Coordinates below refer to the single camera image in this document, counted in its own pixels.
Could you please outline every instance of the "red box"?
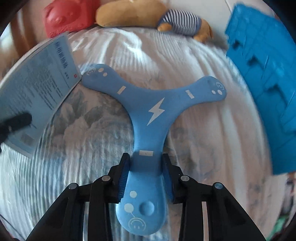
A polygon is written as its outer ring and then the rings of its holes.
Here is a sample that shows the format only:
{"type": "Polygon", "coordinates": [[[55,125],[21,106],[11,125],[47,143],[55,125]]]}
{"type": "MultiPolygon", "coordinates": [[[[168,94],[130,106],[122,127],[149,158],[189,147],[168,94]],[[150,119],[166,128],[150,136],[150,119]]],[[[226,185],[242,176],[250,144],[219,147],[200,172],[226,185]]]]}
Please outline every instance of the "red box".
{"type": "Polygon", "coordinates": [[[55,0],[43,9],[43,23],[48,37],[66,31],[80,31],[95,23],[100,0],[55,0]]]}

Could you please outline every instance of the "white rectangular mark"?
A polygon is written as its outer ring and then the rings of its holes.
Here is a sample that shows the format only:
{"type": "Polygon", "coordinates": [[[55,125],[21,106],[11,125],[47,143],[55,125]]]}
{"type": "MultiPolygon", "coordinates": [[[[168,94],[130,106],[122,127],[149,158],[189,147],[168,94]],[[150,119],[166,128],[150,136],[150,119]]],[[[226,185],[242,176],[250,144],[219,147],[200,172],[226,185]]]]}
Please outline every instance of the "white rectangular mark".
{"type": "Polygon", "coordinates": [[[122,87],[119,89],[119,91],[117,91],[117,94],[120,95],[125,89],[126,89],[126,87],[125,87],[125,86],[122,86],[122,87]]]}
{"type": "Polygon", "coordinates": [[[185,92],[187,93],[187,95],[189,95],[190,99],[194,98],[194,95],[191,94],[190,90],[186,90],[185,92]]]}
{"type": "Polygon", "coordinates": [[[140,150],[139,155],[140,156],[153,156],[153,151],[140,150]]]}

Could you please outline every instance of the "paper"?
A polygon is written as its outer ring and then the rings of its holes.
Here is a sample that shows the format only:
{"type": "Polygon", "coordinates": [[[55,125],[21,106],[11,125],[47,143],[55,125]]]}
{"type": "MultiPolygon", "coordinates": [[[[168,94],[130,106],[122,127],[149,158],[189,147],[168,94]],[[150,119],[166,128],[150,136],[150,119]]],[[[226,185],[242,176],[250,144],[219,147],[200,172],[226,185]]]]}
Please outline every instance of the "paper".
{"type": "Polygon", "coordinates": [[[80,79],[66,34],[20,59],[0,84],[0,121],[28,111],[32,124],[5,143],[32,157],[49,120],[80,79]]]}

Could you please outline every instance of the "red plastic toy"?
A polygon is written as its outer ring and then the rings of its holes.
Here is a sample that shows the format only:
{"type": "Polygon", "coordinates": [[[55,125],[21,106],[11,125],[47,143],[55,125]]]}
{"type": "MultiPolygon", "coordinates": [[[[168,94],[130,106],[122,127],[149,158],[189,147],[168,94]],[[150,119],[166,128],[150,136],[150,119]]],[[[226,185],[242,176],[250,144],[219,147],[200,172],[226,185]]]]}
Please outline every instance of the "red plastic toy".
{"type": "Polygon", "coordinates": [[[100,0],[55,0],[43,9],[47,36],[53,38],[66,31],[79,31],[95,22],[100,0]]]}

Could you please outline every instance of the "stuffed animal's striped shirt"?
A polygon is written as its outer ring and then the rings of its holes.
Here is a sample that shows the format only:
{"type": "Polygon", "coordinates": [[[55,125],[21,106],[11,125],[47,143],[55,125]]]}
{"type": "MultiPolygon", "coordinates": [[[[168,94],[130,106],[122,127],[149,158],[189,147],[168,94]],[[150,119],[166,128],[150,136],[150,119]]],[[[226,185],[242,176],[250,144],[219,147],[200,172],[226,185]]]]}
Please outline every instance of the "stuffed animal's striped shirt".
{"type": "Polygon", "coordinates": [[[159,24],[169,23],[172,25],[172,32],[187,36],[194,36],[201,26],[201,18],[191,12],[170,9],[160,19],[159,24]]]}

